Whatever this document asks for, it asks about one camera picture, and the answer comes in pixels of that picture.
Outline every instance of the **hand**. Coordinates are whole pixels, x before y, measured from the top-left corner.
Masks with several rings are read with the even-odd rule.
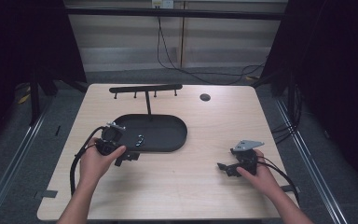
[[[260,158],[264,157],[264,154],[260,150],[255,149],[255,153],[257,154],[259,161],[265,162],[263,158]],[[261,193],[265,194],[269,198],[274,193],[276,193],[277,190],[281,190],[277,181],[275,180],[275,177],[272,175],[269,168],[265,165],[257,164],[256,175],[251,175],[242,167],[237,167],[237,171],[243,177],[248,179],[256,189],[258,189]]]
[[[109,169],[112,161],[121,156],[126,150],[126,147],[121,146],[111,154],[103,156],[96,147],[93,147],[96,140],[97,138],[95,137],[89,140],[88,147],[91,147],[86,150],[80,159],[79,183],[97,184]]]

